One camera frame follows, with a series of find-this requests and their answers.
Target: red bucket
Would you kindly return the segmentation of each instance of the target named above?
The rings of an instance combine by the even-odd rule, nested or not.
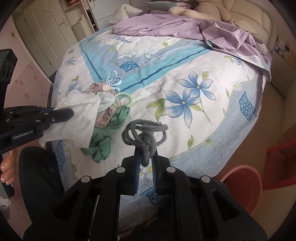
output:
[[[248,165],[239,165],[218,178],[225,183],[230,196],[250,215],[260,201],[262,181],[257,170]]]

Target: door handle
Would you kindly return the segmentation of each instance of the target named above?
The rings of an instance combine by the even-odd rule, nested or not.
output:
[[[62,19],[63,21],[59,24],[59,26],[61,26],[63,23],[65,24],[65,26],[67,27],[68,26],[68,24],[67,24],[67,22],[66,22],[66,20],[63,18]]]

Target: white headboard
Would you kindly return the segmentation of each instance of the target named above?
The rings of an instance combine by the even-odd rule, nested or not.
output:
[[[233,19],[246,20],[257,31],[255,35],[270,51],[273,50],[277,38],[277,24],[264,8],[248,0],[223,0],[224,7]]]

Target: spiral hair tie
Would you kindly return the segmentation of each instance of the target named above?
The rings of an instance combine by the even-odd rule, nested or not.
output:
[[[118,92],[118,93],[116,93],[115,94],[115,96],[116,97],[118,97],[118,96],[120,96],[120,95],[125,95],[125,96],[127,96],[129,99],[130,99],[130,102],[128,103],[128,104],[126,104],[126,105],[123,105],[123,106],[127,106],[127,107],[131,107],[131,105],[133,104],[133,97],[131,96],[131,94],[129,94],[129,93],[127,93],[127,92]],[[113,106],[115,106],[116,108],[118,108],[119,106],[121,106],[121,105],[119,105],[119,104],[116,104],[115,102],[113,103]]]

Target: blue pattern square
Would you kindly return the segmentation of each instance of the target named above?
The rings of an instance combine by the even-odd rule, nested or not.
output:
[[[56,154],[56,158],[57,158],[57,165],[59,167],[59,172],[62,172],[63,165],[65,164],[65,156],[64,156],[62,140],[59,140],[57,147],[56,147],[55,154]]]
[[[148,199],[150,200],[150,202],[154,205],[157,206],[160,204],[161,200],[165,197],[162,195],[157,195],[155,193],[155,189],[154,187],[151,187],[149,189],[147,189],[146,191],[144,191],[143,193],[140,194],[141,196],[146,196],[148,197]]]
[[[247,120],[250,120],[255,113],[256,109],[248,100],[246,92],[244,92],[241,98],[239,99],[239,108]]]
[[[122,65],[119,66],[119,68],[123,69],[125,72],[129,72],[131,70],[133,70],[134,68],[138,68],[139,65],[137,63],[135,63],[134,61],[129,61],[126,62]]]

